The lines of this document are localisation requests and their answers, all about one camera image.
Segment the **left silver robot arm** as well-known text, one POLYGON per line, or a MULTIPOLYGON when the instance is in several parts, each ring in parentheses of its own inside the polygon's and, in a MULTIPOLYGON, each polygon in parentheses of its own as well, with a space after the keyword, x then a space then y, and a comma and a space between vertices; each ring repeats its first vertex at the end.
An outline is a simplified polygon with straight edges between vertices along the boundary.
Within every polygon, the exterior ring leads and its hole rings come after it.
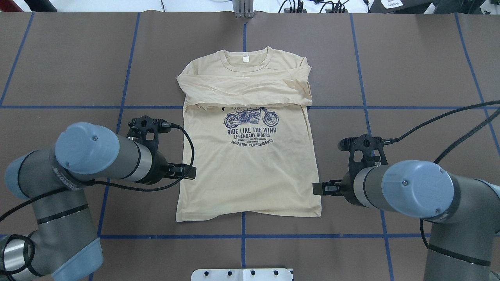
POLYGON ((123 190, 154 189, 108 183, 100 178, 152 185, 163 178, 174 183, 193 180, 195 148, 182 126, 148 116, 133 119, 126 137, 93 123, 73 123, 48 149, 14 160, 5 171, 5 185, 23 203, 7 218, 31 205, 38 225, 29 235, 1 239, 1 280, 32 281, 51 275, 55 281, 78 281, 104 261, 84 189, 95 185, 123 190), (158 152, 158 135, 176 128, 191 148, 189 164, 167 162, 158 152))

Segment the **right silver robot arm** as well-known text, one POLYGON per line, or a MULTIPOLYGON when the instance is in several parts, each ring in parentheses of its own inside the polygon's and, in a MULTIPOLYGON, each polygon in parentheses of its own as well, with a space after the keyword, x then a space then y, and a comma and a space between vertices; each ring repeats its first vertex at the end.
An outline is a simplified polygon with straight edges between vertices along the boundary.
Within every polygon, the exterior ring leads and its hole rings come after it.
POLYGON ((498 281, 491 269, 499 233, 499 186, 451 174, 438 164, 405 160, 362 164, 341 180, 313 183, 314 194, 422 219, 432 224, 425 281, 498 281))

